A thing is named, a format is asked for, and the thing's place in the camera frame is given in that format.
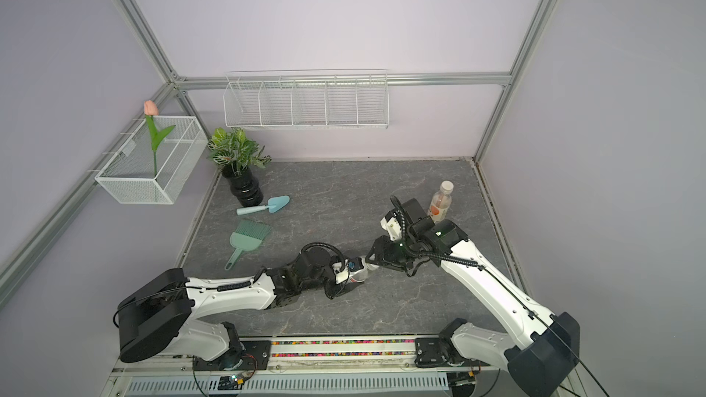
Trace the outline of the clear bottle red cream label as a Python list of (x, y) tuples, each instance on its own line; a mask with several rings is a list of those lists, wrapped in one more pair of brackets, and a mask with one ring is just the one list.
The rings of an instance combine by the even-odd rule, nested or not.
[(447, 212), (452, 204), (452, 192), (454, 185), (450, 180), (445, 180), (439, 186), (439, 190), (434, 194), (428, 208), (428, 216), (435, 223), (439, 223), (446, 218)]

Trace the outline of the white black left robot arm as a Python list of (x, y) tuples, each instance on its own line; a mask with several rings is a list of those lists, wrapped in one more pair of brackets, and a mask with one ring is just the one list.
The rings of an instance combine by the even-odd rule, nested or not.
[(307, 244), (289, 264), (240, 279), (189, 278), (183, 269), (171, 268), (118, 305), (113, 323), (120, 334), (120, 360), (136, 363), (167, 353), (233, 366), (244, 351), (235, 326), (207, 323), (206, 317), (282, 307), (318, 287), (333, 299), (366, 272), (360, 257), (325, 243)]

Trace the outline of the clear bottle yellow white label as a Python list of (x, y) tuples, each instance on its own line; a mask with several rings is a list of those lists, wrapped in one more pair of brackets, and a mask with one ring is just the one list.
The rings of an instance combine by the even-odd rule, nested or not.
[(369, 279), (372, 272), (378, 268), (378, 265), (367, 261), (365, 257), (353, 257), (347, 263), (347, 281), (352, 283), (364, 283)]

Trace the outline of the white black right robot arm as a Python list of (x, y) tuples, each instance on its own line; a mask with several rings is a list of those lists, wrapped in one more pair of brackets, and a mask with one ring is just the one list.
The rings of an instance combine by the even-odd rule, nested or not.
[(578, 321), (537, 303), (454, 222), (434, 222), (414, 198), (391, 202), (381, 221), (385, 234), (374, 241), (367, 265), (413, 277), (420, 265), (431, 262), (467, 288), (503, 327), (494, 332), (457, 318), (439, 333), (435, 347), (417, 349), (417, 367), (478, 360), (507, 371), (528, 396), (553, 395), (579, 364)]

